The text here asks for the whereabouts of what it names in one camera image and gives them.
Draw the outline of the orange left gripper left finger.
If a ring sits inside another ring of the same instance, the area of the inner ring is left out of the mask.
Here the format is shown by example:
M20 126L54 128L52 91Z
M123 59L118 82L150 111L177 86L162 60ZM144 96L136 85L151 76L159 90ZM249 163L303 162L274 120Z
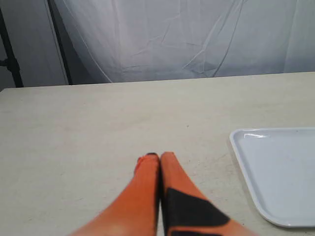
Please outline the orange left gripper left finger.
M72 236L155 236L159 207L160 161L156 153L139 157L134 175L120 195Z

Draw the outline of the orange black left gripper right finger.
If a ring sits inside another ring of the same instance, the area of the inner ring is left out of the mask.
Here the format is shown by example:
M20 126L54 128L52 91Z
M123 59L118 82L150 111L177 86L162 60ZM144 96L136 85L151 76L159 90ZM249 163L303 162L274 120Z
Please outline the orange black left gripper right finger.
M213 205L191 181L174 153L163 153L160 165L166 236L257 235Z

